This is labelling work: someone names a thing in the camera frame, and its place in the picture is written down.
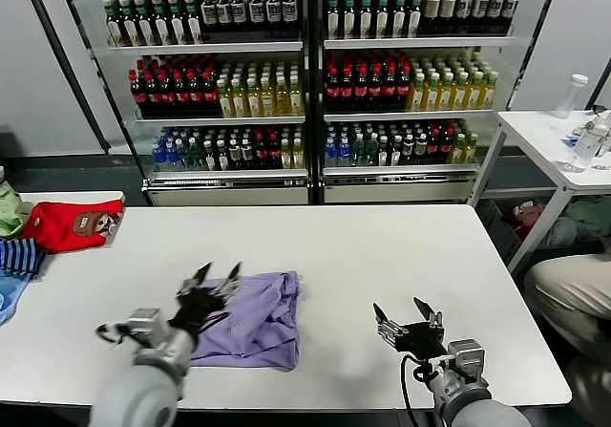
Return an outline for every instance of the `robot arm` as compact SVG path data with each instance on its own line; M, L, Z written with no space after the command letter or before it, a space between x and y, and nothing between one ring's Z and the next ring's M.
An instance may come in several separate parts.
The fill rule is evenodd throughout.
M211 264L183 282L180 308L167 322L158 309L136 310L125 323L102 325L97 335L113 344L138 343L133 366L104 389L95 402L92 427L170 427L182 398L184 377L201 332L225 317L239 282L240 265L217 288L204 288Z
M378 334L398 352L407 352L401 364L401 384L406 408L414 427L405 383L405 365L418 366L413 377L432 392L435 413L448 427L530 427L518 410L492 400L488 382L482 377L484 349L474 339L453 341L444 348L441 312L414 298L427 322L400 326L375 303Z

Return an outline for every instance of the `purple cloth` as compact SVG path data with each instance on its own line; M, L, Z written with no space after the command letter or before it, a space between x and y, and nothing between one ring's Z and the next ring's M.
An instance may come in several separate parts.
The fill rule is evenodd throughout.
M215 287L220 280L204 283ZM282 367L299 360L295 271L243 277L226 311L229 317L200 334L196 367Z

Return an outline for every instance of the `striped cloth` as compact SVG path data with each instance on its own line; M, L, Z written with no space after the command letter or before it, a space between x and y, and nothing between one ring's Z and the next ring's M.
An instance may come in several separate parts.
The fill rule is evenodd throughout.
M38 274L47 250L40 247L33 238L13 239L0 238L0 275L5 274Z

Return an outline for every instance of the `bottle cap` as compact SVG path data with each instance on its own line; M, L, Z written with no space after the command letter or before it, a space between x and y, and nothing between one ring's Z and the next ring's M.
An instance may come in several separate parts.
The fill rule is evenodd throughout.
M578 88L583 88L588 84L589 78L586 75L582 74L572 74L571 75L571 85L577 86Z

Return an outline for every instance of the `beverage refrigerator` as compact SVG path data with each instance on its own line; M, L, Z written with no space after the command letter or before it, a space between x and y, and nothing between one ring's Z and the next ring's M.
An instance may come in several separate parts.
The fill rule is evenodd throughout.
M42 1L156 205L466 201L550 3Z

